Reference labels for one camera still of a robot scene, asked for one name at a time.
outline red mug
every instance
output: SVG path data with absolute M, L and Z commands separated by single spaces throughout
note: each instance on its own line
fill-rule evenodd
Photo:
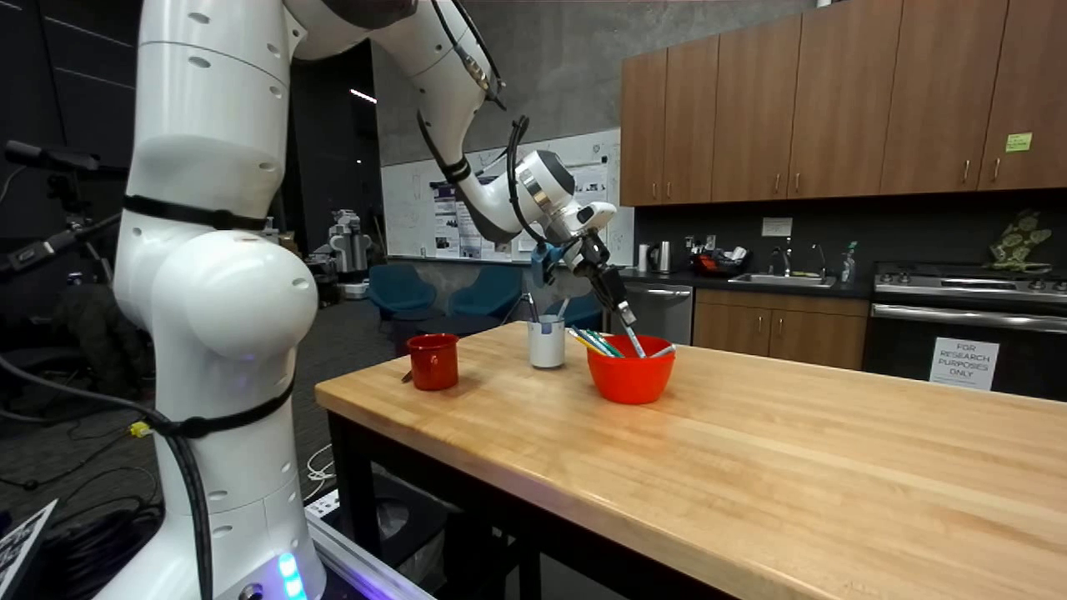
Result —
M 408 336 L 411 385 L 418 391 L 448 391 L 460 381 L 457 336 L 453 333 L 418 333 Z

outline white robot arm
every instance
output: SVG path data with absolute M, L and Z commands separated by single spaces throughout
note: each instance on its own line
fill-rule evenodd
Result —
M 599 300 L 630 315 L 596 241 L 610 203 L 577 203 L 571 175 L 550 154 L 530 154 L 513 181 L 479 187 L 471 175 L 462 138 L 498 71 L 453 0 L 142 0 L 112 293 L 153 336 L 157 410 L 197 421 L 190 447 L 206 489 L 211 549 L 194 548 L 200 511 L 190 511 L 180 469 L 157 439 L 163 526 L 99 596 L 306 600 L 325 590 L 290 418 L 297 343 L 311 329 L 318 287 L 293 255 L 254 230 L 283 176 L 290 60 L 345 53 L 359 40 L 379 43 L 418 86 L 423 138 L 479 234 L 511 241 L 522 220 L 540 225 L 550 241 L 581 250 Z

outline kitchen cabinet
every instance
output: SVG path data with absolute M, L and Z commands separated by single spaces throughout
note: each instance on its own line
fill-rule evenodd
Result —
M 721 36 L 712 201 L 787 190 L 801 18 Z
M 1005 18 L 1007 0 L 904 0 L 885 195 L 977 187 Z
M 982 190 L 1067 187 L 1067 5 L 1015 0 L 982 148 Z
M 785 196 L 877 195 L 887 149 L 899 0 L 805 15 Z
M 619 97 L 619 201 L 627 207 L 665 203 L 668 157 L 668 49 L 625 60 Z
M 701 291 L 694 343 L 801 363 L 864 363 L 868 304 L 840 297 L 791 297 Z
M 712 166 L 717 40 L 668 49 L 665 203 L 707 203 Z

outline wall outlet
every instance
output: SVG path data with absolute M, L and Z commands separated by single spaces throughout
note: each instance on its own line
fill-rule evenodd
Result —
M 792 238 L 792 216 L 762 216 L 762 238 Z

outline kitchen counter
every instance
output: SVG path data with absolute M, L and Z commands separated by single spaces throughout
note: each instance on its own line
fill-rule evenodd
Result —
M 633 285 L 682 285 L 682 287 L 696 287 L 696 291 L 747 291 L 747 293 L 787 293 L 787 297 L 844 297 L 844 300 L 870 300 L 870 281 L 860 281 L 854 287 L 766 287 L 766 285 L 727 285 L 731 278 L 704 278 L 694 270 L 670 270 L 670 273 L 637 273 L 637 270 L 619 270 L 625 281 Z
M 679 347 L 660 405 L 596 397 L 583 349 L 460 339 L 460 385 L 408 358 L 319 408 L 734 596 L 1065 596 L 1067 405 Z

